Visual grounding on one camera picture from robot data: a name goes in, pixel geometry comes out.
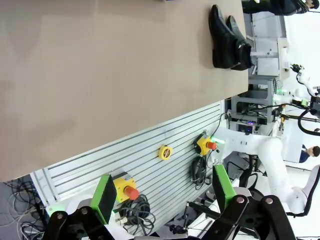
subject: gray floor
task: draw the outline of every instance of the gray floor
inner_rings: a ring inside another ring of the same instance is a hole
[[[31,181],[30,176],[25,176],[24,181]],[[18,214],[14,208],[13,196],[11,187],[5,185],[3,182],[0,183],[0,240],[21,240],[22,234],[20,233],[20,224],[17,228],[17,219],[20,214]],[[19,212],[24,212],[28,208],[28,203],[15,201],[16,209]],[[24,216],[20,223],[24,221],[33,222],[35,219],[30,215]]]

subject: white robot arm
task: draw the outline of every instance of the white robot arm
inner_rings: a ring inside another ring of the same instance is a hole
[[[313,89],[313,87],[310,85],[309,80],[310,76],[306,73],[305,68],[298,64],[292,64],[291,69],[297,73],[296,80],[299,84],[304,85],[311,97],[316,97],[317,91]],[[303,98],[304,96],[302,93],[300,93],[299,89],[296,89],[295,95],[297,97]]]
[[[213,157],[217,154],[224,159],[233,151],[258,155],[267,172],[271,194],[286,203],[293,214],[304,212],[308,196],[310,194],[312,196],[313,188],[316,186],[315,182],[317,184],[319,182],[319,165],[312,170],[304,188],[292,186],[281,156],[282,142],[279,138],[255,134],[247,135],[225,128],[218,129],[214,137],[224,140],[225,144],[222,153],[213,152]]]

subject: slotted panel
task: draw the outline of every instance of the slotted panel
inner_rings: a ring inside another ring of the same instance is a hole
[[[49,207],[94,189],[103,174],[127,172],[134,177],[139,192],[148,198],[156,216],[156,231],[207,188],[205,185],[197,191],[191,182],[190,165],[197,156],[193,141],[204,130],[211,134],[222,112],[220,102],[211,104],[38,170],[32,179]],[[158,158],[162,145],[173,148],[169,160]]]

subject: green light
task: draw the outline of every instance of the green light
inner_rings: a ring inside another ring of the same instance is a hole
[[[286,93],[286,92],[288,92],[287,90],[284,90],[284,89],[277,89],[276,90],[276,93],[277,94],[282,94],[282,93]]]
[[[66,211],[65,206],[63,204],[56,204],[54,206],[47,207],[45,210],[49,216],[51,216],[51,214],[53,214],[56,211]]]
[[[215,137],[212,137],[211,138],[211,142],[216,142],[216,143],[219,143],[219,144],[225,144],[226,142],[221,140],[221,139],[218,139],[218,138],[215,138]]]

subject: black shoe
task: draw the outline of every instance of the black shoe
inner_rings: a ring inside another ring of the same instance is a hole
[[[241,43],[238,46],[238,50],[236,52],[236,59],[240,63],[237,66],[232,67],[232,70],[243,71],[251,68],[252,61],[251,61],[251,45],[247,43],[246,38],[242,35],[237,25],[237,22],[233,16],[229,16],[228,20],[226,21],[226,25],[228,28],[233,32],[235,37]]]
[[[239,64],[235,51],[239,42],[234,33],[225,24],[218,5],[213,5],[209,14],[209,28],[213,39],[212,62],[215,68],[229,69]]]

